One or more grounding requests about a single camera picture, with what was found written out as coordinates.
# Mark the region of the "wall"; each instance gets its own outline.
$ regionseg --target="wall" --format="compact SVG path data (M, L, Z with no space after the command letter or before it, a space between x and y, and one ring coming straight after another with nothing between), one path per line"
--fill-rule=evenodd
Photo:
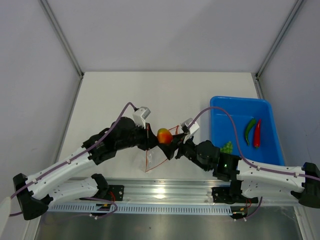
M79 78L36 0L1 1L0 32L2 201L14 192L13 176L53 161ZM26 224L10 218L1 239L21 239Z
M319 11L320 1L306 1L262 76L288 165L311 162L320 167ZM318 223L320 210L308 210Z
M48 0L84 71L255 73L296 0Z

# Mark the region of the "white slotted strip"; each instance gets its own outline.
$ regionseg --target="white slotted strip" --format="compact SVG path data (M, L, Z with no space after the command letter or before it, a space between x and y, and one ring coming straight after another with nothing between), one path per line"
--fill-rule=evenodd
M176 204L127 204L117 203L118 214L171 214L171 215L232 215L230 206L216 205L176 205ZM100 206L91 202L69 202L57 204L48 209L49 212L69 213L108 213L115 209L111 206L109 211L99 210Z

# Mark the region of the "white tabletop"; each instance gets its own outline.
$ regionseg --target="white tabletop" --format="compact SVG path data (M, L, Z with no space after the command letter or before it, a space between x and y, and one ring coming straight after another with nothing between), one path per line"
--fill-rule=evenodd
M60 160L73 153L92 135L109 128L127 102L151 110L147 118L154 134L159 128L172 128L194 118L210 105L214 96L257 98L251 73L230 72L86 72L62 147ZM132 118L133 110L124 116ZM210 139L210 115L197 121L200 130L194 142ZM152 151L154 163L165 159L160 150ZM145 172L146 153L137 147L118 151L116 156L77 177L101 173L106 178L212 179L185 157L166 161Z

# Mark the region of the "chili pepper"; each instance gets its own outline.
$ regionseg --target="chili pepper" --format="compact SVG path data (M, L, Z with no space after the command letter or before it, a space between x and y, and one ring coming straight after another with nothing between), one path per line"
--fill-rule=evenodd
M250 122L248 123L248 125L246 126L246 128L245 128L245 131L244 131L244 138L245 138L245 141L246 141L246 143L248 144L248 146L250 145L250 143L249 143L249 132L250 132L250 130L254 127L254 125L256 124L256 119L254 119L254 118L252 118L251 120L250 120Z
M260 127L261 127L261 119L259 119L258 124L254 130L254 138L253 138L253 146L257 149L260 147Z

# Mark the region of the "blue bin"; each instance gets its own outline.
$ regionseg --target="blue bin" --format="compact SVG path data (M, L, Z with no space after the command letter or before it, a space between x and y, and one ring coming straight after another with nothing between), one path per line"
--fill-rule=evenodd
M223 108L232 116L237 128L240 147L246 158L266 164L285 165L269 102L254 98L215 96L211 98L210 106ZM232 154L239 156L234 129L228 116L218 109L212 109L210 114L213 145L222 148L231 141ZM260 147L258 149L253 146L256 126L249 132L249 146L245 140L245 129L252 118L255 118L257 122L261 119Z

